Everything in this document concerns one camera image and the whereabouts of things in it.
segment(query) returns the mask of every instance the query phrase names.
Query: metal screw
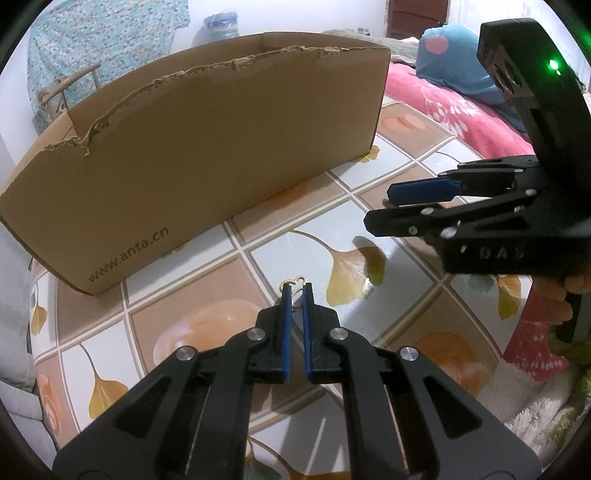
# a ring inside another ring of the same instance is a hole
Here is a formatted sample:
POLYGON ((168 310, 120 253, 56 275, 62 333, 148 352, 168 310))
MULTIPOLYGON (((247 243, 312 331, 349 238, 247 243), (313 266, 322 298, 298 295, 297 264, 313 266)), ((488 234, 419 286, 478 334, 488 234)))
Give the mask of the metal screw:
POLYGON ((414 362, 418 358, 418 350, 411 346, 406 346, 400 350, 400 356, 407 362, 414 362))
POLYGON ((177 350, 177 358, 183 362, 191 360, 195 356, 195 349, 192 346, 182 346, 177 350))
POLYGON ((334 340, 345 340, 349 336, 349 332, 344 328, 337 327, 330 331, 330 336, 334 340))
POLYGON ((250 340, 252 340, 253 342, 256 342, 258 340, 263 340, 265 335, 266 335, 265 330, 263 330, 262 328, 251 328, 246 333, 246 336, 250 340))
POLYGON ((445 240, 449 240, 450 238, 454 238, 456 236, 457 233, 457 228, 449 226, 447 228, 444 228, 441 233, 439 234, 439 236, 441 238, 444 238, 445 240))

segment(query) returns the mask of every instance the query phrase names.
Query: tile pattern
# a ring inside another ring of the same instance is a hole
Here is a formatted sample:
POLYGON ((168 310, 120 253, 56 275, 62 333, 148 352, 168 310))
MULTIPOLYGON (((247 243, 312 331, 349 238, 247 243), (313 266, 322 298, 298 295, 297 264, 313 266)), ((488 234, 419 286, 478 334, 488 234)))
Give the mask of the tile pattern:
MULTIPOLYGON (((60 444, 176 347, 214 348, 252 326, 278 301, 281 283, 299 276, 345 326, 385 348, 415 345, 476 395, 515 329, 529 280, 517 279, 516 293, 515 279, 452 277, 422 240, 374 238, 363 226, 391 183, 475 158, 427 117, 385 98, 367 155, 228 219, 100 297, 80 297, 34 265, 32 312, 37 298, 47 309, 34 353, 56 392, 60 444)), ((277 479, 345 478, 342 396, 338 386, 307 382, 301 310, 294 323, 291 381, 255 387, 248 468, 262 463, 277 479)))

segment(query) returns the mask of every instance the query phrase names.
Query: hand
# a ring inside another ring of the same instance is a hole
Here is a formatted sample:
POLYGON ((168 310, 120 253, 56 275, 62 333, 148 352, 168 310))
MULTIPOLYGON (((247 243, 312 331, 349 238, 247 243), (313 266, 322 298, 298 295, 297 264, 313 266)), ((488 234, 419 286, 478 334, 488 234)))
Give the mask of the hand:
POLYGON ((591 267, 582 274, 567 277, 564 283, 545 277, 534 277, 533 280, 535 301, 532 301, 528 317, 551 325, 561 325, 573 317, 573 309, 565 300, 567 292, 591 293, 591 267))

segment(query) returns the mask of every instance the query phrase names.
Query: white wall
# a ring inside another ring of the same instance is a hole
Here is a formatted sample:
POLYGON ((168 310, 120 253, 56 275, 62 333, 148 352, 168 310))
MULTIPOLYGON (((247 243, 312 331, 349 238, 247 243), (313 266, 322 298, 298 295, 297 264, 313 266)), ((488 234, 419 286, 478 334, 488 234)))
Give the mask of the white wall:
POLYGON ((37 138, 27 90, 27 44, 22 38, 0 73, 0 135, 14 163, 37 138))
POLYGON ((384 34, 386 0, 189 0, 191 24, 174 37, 173 51, 189 48, 203 19, 223 10, 238 13, 240 35, 264 31, 322 32, 334 28, 368 28, 384 34))
POLYGON ((591 67, 562 21, 544 0, 450 0, 448 23, 461 23, 479 33, 484 22, 533 18, 546 30, 580 80, 589 85, 591 67))

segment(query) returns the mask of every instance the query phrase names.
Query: ginkgo leaf pattern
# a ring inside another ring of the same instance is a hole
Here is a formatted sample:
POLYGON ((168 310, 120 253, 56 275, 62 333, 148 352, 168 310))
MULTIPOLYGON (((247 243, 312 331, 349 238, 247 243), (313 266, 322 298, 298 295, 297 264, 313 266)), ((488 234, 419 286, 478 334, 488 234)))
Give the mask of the ginkgo leaf pattern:
POLYGON ((41 333, 47 321, 47 310, 39 305, 39 285, 35 283, 35 292, 31 295, 33 304, 33 315, 31 316, 31 335, 37 336, 41 333))
MULTIPOLYGON (((351 479, 350 472, 328 472, 328 473, 319 473, 318 475, 305 475, 303 473, 299 473, 297 470, 292 468, 291 465, 289 463, 287 463, 281 457, 281 455, 279 455, 271 447, 268 447, 264 443, 259 442, 258 440, 254 439, 252 437, 249 438, 248 441, 250 442, 251 445, 254 443, 255 445, 261 447, 263 450, 266 450, 268 453, 270 453, 281 464, 281 466, 287 471, 288 480, 350 480, 351 479)), ((258 476, 257 477, 257 476, 255 476, 255 477, 251 477, 251 478, 253 480, 269 480, 269 479, 270 480, 277 480, 278 478, 281 478, 281 475, 279 477, 274 477, 274 476, 258 476)), ((244 480, 247 480, 247 479, 251 480, 250 478, 244 476, 244 480)))
POLYGON ((172 255, 174 252, 180 252, 180 251, 181 251, 181 250, 182 250, 182 249, 185 247, 185 245, 187 245, 187 242, 185 242, 185 243, 183 243, 183 244, 179 245, 177 248, 175 248, 175 249, 171 250, 171 251, 170 251, 170 252, 168 252, 167 254, 164 254, 164 255, 162 256, 162 258, 164 258, 164 257, 167 257, 167 256, 169 256, 169 255, 172 255))
POLYGON ((495 280, 490 275, 470 275, 467 283, 480 293, 488 293, 495 286, 495 280))
POLYGON ((371 150, 369 151, 369 153, 365 154, 365 155, 361 155, 360 157, 357 157, 354 162, 357 163, 367 163, 370 162, 372 160, 375 160, 376 158, 378 158, 378 154, 379 154, 379 147, 377 145, 373 145, 371 147, 371 150))
POLYGON ((272 467, 256 459, 252 450, 252 442, 248 440, 249 449, 244 460, 242 480, 281 480, 281 474, 272 467))
POLYGON ((123 385, 123 383, 115 380, 103 380, 99 377, 88 350, 86 350, 82 344, 80 344, 80 347, 88 357, 92 371, 95 374, 95 387, 92 391, 90 402, 88 403, 88 415, 92 420, 96 420, 107 410, 107 408, 123 397, 129 389, 127 386, 123 385))
POLYGON ((314 240, 331 254, 333 266, 326 287, 326 301, 331 307, 366 299, 375 286, 384 282, 386 255, 370 240, 371 245, 339 252, 309 233, 293 232, 314 240))
POLYGON ((506 320, 519 313, 521 306, 521 280, 517 275, 497 277, 499 284, 499 318, 506 320))
MULTIPOLYGON (((496 276, 499 287, 498 313, 501 320, 514 317, 521 307, 521 280, 517 275, 496 276)), ((471 275, 467 284, 480 293, 488 293, 495 284, 490 275, 471 275)))

